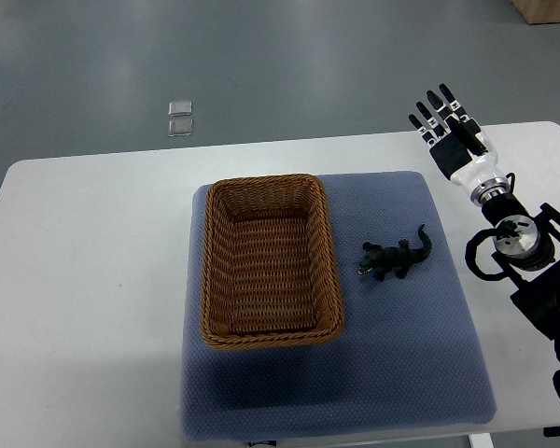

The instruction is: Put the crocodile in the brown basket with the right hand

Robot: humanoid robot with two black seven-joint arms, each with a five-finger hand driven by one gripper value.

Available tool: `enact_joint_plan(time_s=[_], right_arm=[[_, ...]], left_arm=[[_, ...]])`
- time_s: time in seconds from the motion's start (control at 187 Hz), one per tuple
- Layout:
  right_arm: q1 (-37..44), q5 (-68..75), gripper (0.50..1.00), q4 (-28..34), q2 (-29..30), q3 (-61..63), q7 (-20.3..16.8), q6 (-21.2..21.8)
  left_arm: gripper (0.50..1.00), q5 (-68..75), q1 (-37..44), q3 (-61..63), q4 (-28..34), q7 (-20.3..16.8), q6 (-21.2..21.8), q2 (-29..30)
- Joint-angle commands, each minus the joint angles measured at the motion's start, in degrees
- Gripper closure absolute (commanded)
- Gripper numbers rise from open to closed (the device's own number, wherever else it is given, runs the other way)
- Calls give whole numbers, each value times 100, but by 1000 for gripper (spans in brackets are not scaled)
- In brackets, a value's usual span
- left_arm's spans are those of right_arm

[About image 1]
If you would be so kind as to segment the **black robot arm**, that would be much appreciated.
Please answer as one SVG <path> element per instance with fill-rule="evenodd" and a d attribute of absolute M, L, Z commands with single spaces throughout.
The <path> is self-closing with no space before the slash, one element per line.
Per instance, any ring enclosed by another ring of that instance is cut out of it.
<path fill-rule="evenodd" d="M 468 268 L 484 281 L 508 278 L 516 285 L 511 302 L 553 342 L 560 362 L 560 212 L 545 203 L 530 216 L 511 193 L 498 194 L 481 208 L 492 227 L 467 242 Z M 553 387 L 560 399 L 560 370 Z"/>

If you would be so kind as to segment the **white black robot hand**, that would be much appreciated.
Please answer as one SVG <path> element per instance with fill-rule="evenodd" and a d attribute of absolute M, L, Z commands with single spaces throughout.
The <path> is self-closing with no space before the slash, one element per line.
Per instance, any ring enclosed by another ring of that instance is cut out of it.
<path fill-rule="evenodd" d="M 512 192 L 512 183 L 498 168 L 498 155 L 479 123 L 445 84 L 427 91 L 427 102 L 409 116 L 442 175 L 462 188 L 469 200 L 483 206 Z"/>

